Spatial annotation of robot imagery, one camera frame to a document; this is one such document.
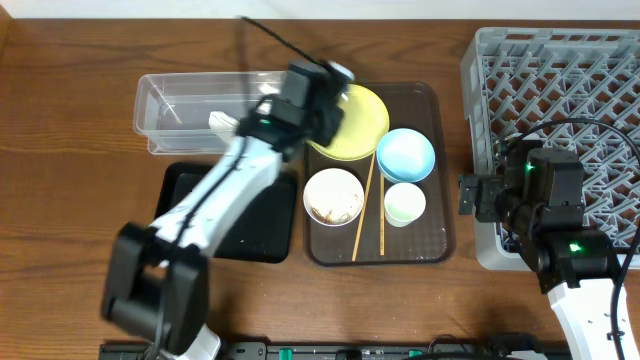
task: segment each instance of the green connector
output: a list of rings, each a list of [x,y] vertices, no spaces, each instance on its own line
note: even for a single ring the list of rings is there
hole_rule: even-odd
[[[293,360],[293,350],[280,349],[280,360]]]

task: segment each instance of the yellow plate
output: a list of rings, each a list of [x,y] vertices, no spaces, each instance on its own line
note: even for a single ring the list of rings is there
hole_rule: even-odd
[[[334,160],[360,160],[373,154],[389,131],[389,113],[378,95],[365,87],[349,85],[346,98],[338,103],[344,117],[331,145],[322,147],[311,141],[309,144]]]

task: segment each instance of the brown tray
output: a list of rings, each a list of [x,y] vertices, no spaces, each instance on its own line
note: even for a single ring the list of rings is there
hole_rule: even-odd
[[[323,226],[305,216],[307,253],[319,265],[350,266],[378,264],[437,264],[454,250],[454,232],[438,100],[433,90],[420,83],[368,84],[389,111],[390,130],[410,128],[424,134],[436,152],[436,167],[416,183],[425,194],[424,214],[403,228],[385,221],[384,256],[380,255],[380,170],[374,164],[362,234],[356,261],[351,261],[359,218],[340,227]],[[320,170],[337,167],[350,171],[367,183],[371,156],[342,162],[331,160],[310,146],[305,153],[305,178]],[[393,184],[385,181],[385,193]]]

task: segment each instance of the green led light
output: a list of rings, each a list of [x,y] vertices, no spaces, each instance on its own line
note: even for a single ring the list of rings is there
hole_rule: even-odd
[[[578,251],[582,250],[582,247],[580,247],[580,245],[578,245],[576,243],[571,243],[571,244],[569,244],[569,250],[571,250],[571,252],[578,252]]]

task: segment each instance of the black tray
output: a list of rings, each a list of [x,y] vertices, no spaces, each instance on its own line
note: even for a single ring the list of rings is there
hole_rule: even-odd
[[[207,164],[175,163],[165,172],[155,217],[169,211],[211,170]],[[282,173],[247,207],[222,240],[214,257],[279,263],[289,254],[297,181]]]

